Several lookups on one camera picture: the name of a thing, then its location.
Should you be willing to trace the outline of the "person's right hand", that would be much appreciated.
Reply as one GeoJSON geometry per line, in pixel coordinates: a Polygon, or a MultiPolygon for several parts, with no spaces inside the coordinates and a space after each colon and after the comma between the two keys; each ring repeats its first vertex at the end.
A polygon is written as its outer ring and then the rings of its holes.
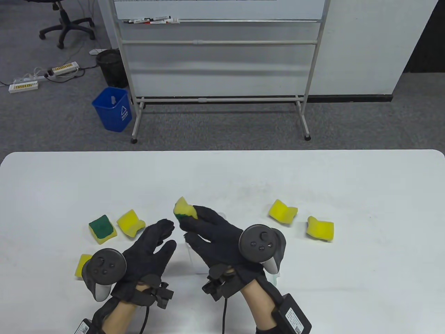
{"type": "Polygon", "coordinates": [[[215,301],[228,299],[253,280],[275,303],[282,296],[265,272],[277,274],[284,258],[285,237],[278,229],[263,224],[242,230],[208,207],[195,206],[197,218],[177,215],[186,243],[209,268],[202,287],[215,301]]]}

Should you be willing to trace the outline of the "person's left hand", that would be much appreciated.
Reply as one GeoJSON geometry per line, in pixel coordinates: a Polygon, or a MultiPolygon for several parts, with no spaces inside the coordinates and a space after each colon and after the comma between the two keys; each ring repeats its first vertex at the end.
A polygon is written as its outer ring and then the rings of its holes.
{"type": "Polygon", "coordinates": [[[123,252],[127,263],[124,277],[114,286],[111,296],[142,307],[154,302],[165,309],[173,291],[162,282],[162,275],[176,250],[174,240],[165,241],[174,230],[173,221],[162,219],[148,226],[137,241],[123,252]]]}

